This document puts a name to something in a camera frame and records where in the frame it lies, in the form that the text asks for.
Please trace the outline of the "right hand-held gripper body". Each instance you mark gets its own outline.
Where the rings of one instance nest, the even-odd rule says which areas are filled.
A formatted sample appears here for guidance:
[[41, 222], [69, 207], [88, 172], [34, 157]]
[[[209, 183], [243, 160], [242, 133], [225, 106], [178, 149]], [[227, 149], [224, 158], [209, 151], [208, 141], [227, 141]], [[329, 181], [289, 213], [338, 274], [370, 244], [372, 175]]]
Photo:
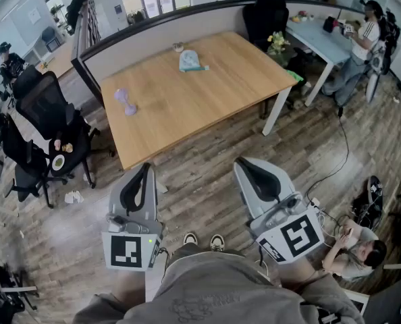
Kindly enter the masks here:
[[256, 243], [280, 265], [293, 263], [324, 242], [317, 214], [299, 192], [252, 220], [249, 228]]

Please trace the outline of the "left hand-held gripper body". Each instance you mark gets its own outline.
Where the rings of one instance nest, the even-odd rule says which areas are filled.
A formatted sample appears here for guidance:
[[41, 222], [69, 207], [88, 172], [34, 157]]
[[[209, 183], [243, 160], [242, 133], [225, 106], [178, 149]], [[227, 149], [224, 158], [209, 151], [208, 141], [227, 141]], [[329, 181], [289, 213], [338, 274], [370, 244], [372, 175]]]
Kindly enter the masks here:
[[147, 271], [153, 268], [163, 239], [163, 224], [108, 214], [108, 230], [102, 233], [109, 269]]

